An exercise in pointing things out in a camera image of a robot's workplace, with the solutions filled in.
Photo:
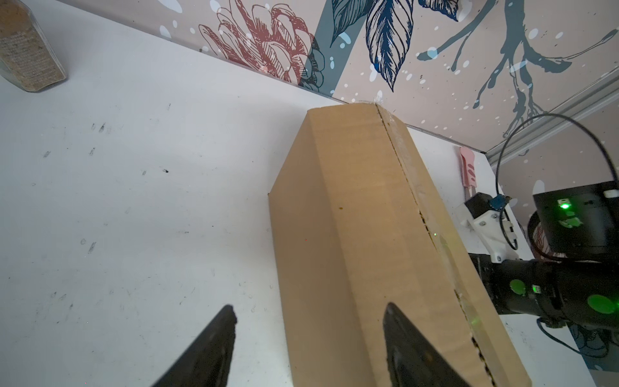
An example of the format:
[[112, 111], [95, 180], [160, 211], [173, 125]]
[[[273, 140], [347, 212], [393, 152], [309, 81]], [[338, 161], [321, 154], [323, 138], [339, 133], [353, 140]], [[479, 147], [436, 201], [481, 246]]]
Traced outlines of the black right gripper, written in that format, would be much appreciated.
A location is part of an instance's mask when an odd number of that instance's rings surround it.
[[557, 264], [537, 260], [494, 263], [487, 254], [469, 256], [499, 314], [561, 316]]

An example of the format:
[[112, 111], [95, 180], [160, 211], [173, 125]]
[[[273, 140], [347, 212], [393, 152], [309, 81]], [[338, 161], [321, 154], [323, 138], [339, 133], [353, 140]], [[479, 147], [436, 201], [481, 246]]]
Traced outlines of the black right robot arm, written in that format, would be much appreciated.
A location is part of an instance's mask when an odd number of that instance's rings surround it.
[[472, 254], [498, 314], [530, 314], [549, 327], [571, 322], [618, 329], [618, 184], [582, 185], [534, 196], [527, 227], [540, 229], [550, 251], [542, 259]]

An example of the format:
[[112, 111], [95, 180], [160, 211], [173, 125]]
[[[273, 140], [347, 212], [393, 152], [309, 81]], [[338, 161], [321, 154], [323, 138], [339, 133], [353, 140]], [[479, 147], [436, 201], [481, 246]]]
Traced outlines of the brown cardboard express box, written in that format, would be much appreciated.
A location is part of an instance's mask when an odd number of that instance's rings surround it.
[[309, 110], [269, 193], [296, 386], [390, 386], [394, 304], [472, 386], [531, 380], [403, 122]]

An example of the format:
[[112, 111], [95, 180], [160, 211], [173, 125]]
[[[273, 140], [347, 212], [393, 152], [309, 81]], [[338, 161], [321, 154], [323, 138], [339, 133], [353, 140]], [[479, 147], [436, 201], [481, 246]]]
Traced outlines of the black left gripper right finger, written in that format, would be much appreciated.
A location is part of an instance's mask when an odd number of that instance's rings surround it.
[[383, 330], [393, 386], [469, 386], [395, 303], [386, 306]]

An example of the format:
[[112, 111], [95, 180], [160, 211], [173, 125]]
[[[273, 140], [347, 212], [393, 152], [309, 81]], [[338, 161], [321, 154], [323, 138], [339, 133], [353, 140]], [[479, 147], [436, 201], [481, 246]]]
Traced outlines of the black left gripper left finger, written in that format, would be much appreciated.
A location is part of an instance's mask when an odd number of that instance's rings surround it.
[[233, 306], [225, 305], [153, 386], [225, 387], [236, 324]]

